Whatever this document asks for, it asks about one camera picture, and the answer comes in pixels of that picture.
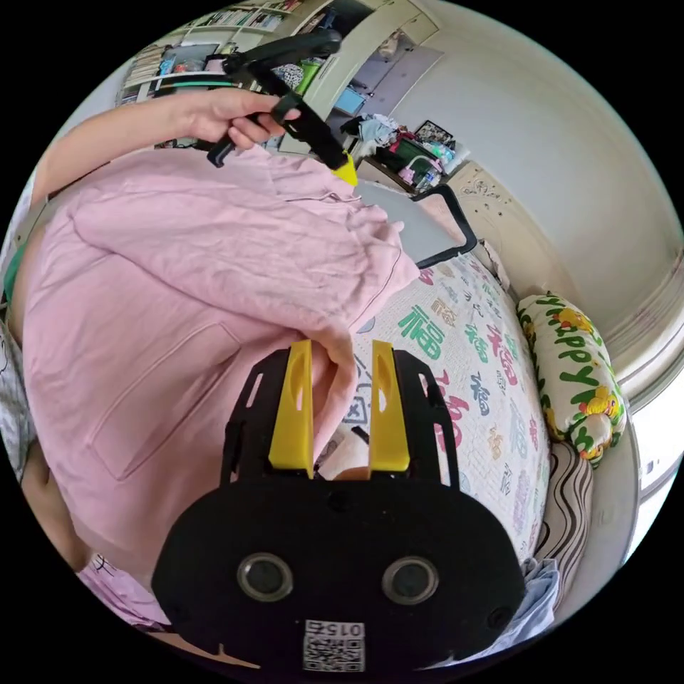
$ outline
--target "qr code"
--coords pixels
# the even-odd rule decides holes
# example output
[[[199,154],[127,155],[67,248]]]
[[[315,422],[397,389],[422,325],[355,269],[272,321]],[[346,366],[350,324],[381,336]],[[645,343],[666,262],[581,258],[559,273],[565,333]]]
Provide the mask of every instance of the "qr code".
[[[304,670],[363,672],[365,669],[363,626],[354,623],[307,621],[304,634]]]

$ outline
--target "towel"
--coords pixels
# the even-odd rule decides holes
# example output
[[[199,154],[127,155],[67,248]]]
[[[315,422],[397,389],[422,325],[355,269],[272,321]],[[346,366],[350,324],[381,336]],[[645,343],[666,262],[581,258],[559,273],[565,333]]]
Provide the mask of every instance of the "towel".
[[[426,669],[459,665],[493,656],[495,653],[500,653],[538,636],[548,629],[554,622],[554,602],[558,594],[560,578],[556,561],[554,559],[537,561],[529,558],[522,564],[522,573],[525,578],[525,595],[506,631],[484,651],[463,660],[449,659]]]

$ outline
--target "floral bedsheet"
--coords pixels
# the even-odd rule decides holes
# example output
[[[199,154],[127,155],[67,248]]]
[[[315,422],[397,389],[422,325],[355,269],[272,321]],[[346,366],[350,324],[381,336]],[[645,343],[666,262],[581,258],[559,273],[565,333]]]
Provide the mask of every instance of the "floral bedsheet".
[[[534,553],[549,481],[549,436],[513,300],[475,256],[421,272],[354,336],[356,396],[326,449],[354,426],[370,431],[373,339],[425,361],[449,408],[460,488],[489,508],[518,557]],[[448,483],[444,438],[437,436]]]

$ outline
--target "window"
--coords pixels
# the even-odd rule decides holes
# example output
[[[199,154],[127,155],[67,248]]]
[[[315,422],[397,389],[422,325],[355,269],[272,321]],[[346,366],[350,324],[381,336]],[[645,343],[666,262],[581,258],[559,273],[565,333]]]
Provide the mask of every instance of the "window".
[[[641,490],[652,491],[684,452],[684,371],[646,406],[637,410],[633,425],[641,460]]]
[[[639,446],[641,501],[627,558],[660,513],[684,454],[684,370],[632,416]]]

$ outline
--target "wall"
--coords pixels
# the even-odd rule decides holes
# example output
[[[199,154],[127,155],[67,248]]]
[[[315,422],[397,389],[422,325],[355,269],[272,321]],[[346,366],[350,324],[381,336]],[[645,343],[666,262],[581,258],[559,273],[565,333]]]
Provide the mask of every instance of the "wall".
[[[587,313],[610,330],[654,290],[684,234],[652,164],[581,77],[521,34],[426,1],[445,57],[393,117],[449,130],[505,184],[561,255]]]
[[[110,74],[73,112],[57,133],[56,138],[61,138],[87,118],[100,114],[107,109],[113,108],[116,102],[116,94],[123,83],[133,59],[122,64],[114,73]]]

